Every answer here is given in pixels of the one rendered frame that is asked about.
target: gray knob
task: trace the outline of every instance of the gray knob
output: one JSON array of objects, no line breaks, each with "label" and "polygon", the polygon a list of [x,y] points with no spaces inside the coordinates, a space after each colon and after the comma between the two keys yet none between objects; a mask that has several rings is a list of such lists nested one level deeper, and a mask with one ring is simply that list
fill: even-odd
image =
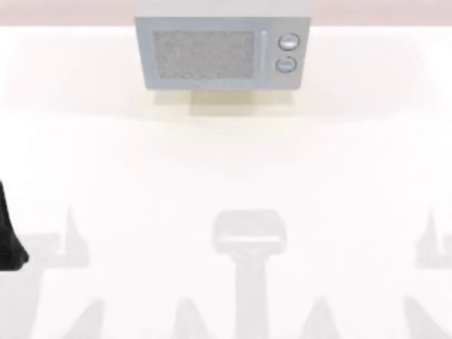
[{"label": "gray knob", "polygon": [[295,34],[286,34],[280,38],[279,45],[285,51],[293,51],[299,46],[299,37]]},{"label": "gray knob", "polygon": [[281,73],[290,73],[297,68],[297,61],[290,56],[279,59],[276,62],[276,69]]}]

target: white table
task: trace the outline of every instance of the white table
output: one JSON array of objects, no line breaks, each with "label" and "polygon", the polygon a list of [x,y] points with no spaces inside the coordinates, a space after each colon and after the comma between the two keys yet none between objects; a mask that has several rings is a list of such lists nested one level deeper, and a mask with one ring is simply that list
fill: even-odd
[{"label": "white table", "polygon": [[452,331],[452,272],[413,267],[430,207],[451,231],[447,36],[314,28],[300,91],[215,95],[145,91],[132,28],[2,28],[16,229],[64,233],[71,205],[92,259],[46,274],[33,339],[61,338],[96,296],[105,338],[167,338],[183,294],[230,338],[233,266],[211,230],[255,208],[289,234],[268,267],[272,339],[298,338],[321,295],[345,339],[409,338],[405,295]]}]

